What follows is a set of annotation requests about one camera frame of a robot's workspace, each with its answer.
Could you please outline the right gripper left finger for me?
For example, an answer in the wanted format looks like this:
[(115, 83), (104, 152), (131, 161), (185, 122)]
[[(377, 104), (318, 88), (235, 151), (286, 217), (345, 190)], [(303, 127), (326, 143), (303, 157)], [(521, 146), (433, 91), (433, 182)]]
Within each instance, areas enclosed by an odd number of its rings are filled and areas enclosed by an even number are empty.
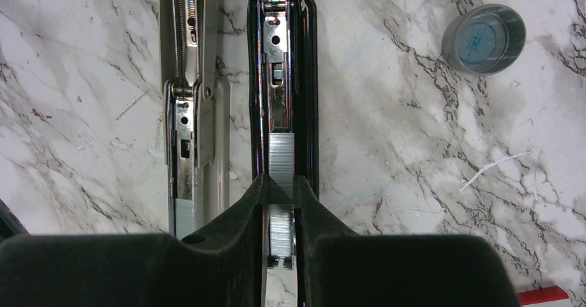
[(2, 306), (261, 306), (269, 178), (213, 221), (169, 234), (20, 235), (1, 244)]

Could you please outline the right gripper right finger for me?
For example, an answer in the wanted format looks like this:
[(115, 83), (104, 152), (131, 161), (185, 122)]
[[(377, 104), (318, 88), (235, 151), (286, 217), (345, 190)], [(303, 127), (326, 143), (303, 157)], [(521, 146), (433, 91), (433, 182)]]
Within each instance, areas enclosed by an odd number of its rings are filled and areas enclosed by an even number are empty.
[(300, 306), (517, 306), (496, 251), (466, 234), (360, 235), (294, 181)]

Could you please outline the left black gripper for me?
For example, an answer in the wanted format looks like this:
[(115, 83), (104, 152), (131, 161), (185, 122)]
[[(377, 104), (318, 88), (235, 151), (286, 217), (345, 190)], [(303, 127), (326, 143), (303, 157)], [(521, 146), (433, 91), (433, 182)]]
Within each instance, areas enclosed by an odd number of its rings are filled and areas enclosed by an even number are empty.
[(27, 234), (28, 231), (21, 224), (18, 218), (11, 212), (10, 208), (0, 200), (0, 234), (1, 241), (5, 241), (13, 236)]

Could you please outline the grey staple strip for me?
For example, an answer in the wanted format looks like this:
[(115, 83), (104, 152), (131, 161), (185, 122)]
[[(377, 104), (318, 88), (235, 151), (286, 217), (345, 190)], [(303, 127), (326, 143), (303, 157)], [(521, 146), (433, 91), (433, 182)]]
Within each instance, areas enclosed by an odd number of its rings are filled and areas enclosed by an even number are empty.
[(270, 255), (293, 255), (292, 194), (294, 182), (294, 134), (269, 134)]
[(174, 228), (177, 239), (183, 239), (196, 230), (195, 207), (193, 201), (175, 199)]

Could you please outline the silver chrome stapler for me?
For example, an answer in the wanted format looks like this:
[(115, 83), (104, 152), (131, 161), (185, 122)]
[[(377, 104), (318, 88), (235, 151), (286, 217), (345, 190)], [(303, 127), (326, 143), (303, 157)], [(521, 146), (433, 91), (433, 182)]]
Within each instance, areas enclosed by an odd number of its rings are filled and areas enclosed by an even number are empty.
[(196, 230), (229, 207), (230, 85), (216, 76), (218, 0), (160, 0), (159, 25), (169, 232), (175, 236), (175, 199), (193, 201)]

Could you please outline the small red staples box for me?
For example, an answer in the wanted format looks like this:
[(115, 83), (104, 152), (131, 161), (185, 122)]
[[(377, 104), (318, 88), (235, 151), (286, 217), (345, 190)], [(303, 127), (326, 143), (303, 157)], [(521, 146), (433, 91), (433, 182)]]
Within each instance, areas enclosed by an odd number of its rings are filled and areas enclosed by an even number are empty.
[(521, 292), (520, 305), (524, 307), (573, 307), (569, 295), (559, 286)]

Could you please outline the black stapler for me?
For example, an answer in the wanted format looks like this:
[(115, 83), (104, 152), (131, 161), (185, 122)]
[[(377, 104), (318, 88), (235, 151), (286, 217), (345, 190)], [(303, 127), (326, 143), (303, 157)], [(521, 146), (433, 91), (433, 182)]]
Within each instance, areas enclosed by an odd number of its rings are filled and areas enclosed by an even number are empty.
[[(319, 187), (319, 110), (317, 21), (314, 0), (249, 0), (249, 118), (252, 173), (269, 177), (269, 134), (294, 134), (294, 179), (303, 176)], [(267, 264), (294, 263), (293, 255), (270, 255), (270, 222), (265, 238)]]

